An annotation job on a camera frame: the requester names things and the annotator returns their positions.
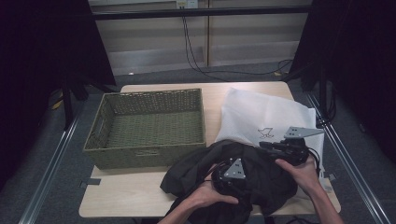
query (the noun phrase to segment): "wicker basket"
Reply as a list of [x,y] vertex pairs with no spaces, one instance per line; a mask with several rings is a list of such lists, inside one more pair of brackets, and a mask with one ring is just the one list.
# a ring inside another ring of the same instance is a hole
[[206,147],[200,89],[104,94],[83,151],[99,169],[169,166]]

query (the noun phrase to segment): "metal rail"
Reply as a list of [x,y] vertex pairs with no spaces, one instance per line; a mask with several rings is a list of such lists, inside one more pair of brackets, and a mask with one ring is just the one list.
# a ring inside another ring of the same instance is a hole
[[290,14],[308,13],[320,8],[311,6],[285,6],[285,7],[222,7],[222,8],[187,8],[166,9],[149,11],[122,11],[122,12],[93,12],[90,15],[59,16],[62,18],[82,18],[96,21],[148,19],[148,18],[172,18],[172,17],[201,17],[201,16],[232,16],[232,15],[260,15],[260,14]]
[[[317,110],[318,118],[321,122],[326,121],[323,119],[323,115],[321,114],[318,100],[314,95],[308,93],[307,95],[309,103]],[[369,209],[370,213],[372,214],[375,223],[378,224],[386,224],[391,223],[385,210],[382,208],[381,203],[376,198],[375,194],[361,175],[358,167],[356,166],[355,162],[350,157],[347,148],[342,143],[341,139],[337,135],[335,129],[332,127],[330,123],[325,123],[323,125],[324,131],[329,137],[332,145],[338,157],[340,158],[341,162],[344,164],[346,171],[348,172],[352,182],[355,184],[356,189],[358,190],[361,198],[363,199],[364,203],[366,204],[367,208]]]
[[82,107],[83,103],[79,103],[79,107],[77,108],[77,115],[75,116],[70,127],[64,131],[61,140],[59,141],[59,144],[56,147],[55,152],[49,162],[49,166],[47,167],[46,172],[43,174],[43,177],[41,178],[32,199],[26,206],[19,224],[35,223],[41,206],[43,205],[44,200],[46,199],[47,194],[50,191],[50,186],[58,171],[59,165],[62,161],[62,157],[64,156],[70,139],[72,138],[73,133],[77,127],[78,118],[81,113]]

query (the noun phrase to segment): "wooden table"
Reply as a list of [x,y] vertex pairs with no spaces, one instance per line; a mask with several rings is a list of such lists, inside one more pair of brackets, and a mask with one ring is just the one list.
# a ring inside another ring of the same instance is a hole
[[[230,82],[129,85],[121,92],[129,91],[169,91],[201,88],[205,113],[205,136],[211,145],[221,124],[221,105],[230,88],[257,91],[293,100],[289,87],[284,82]],[[82,217],[163,217],[175,197],[160,189],[168,167],[131,168],[99,170],[96,166],[92,178],[100,178],[98,186],[89,185],[79,208]],[[324,179],[328,195],[339,212],[341,206],[332,190],[331,183]],[[259,215],[260,209],[254,206],[252,215]],[[273,213],[277,215],[315,214],[311,201],[294,196]]]

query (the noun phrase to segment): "black jacket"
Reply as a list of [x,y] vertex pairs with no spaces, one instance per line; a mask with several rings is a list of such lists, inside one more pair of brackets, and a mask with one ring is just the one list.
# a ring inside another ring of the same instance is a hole
[[194,211],[189,217],[192,224],[246,223],[252,204],[259,205],[262,214],[269,216],[295,195],[297,184],[272,159],[255,147],[225,140],[194,151],[169,169],[161,189],[178,197],[169,212],[203,183],[212,164],[230,158],[242,159],[247,176],[244,196],[239,197],[239,204],[215,203]]

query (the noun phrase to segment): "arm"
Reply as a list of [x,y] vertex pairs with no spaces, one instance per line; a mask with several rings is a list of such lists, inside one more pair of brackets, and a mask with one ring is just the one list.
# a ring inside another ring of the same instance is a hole
[[207,207],[213,203],[224,202],[237,204],[238,200],[232,196],[219,194],[212,182],[205,181],[187,199],[179,204],[171,213],[162,219],[160,224],[183,224],[193,211],[201,207]]
[[309,156],[306,163],[299,166],[292,166],[281,159],[276,160],[276,164],[288,171],[302,188],[302,190],[311,198],[315,210],[318,214],[320,223],[323,224],[342,224],[344,223],[340,215],[335,210],[332,202],[327,196],[326,191],[320,185],[315,170],[315,161]]

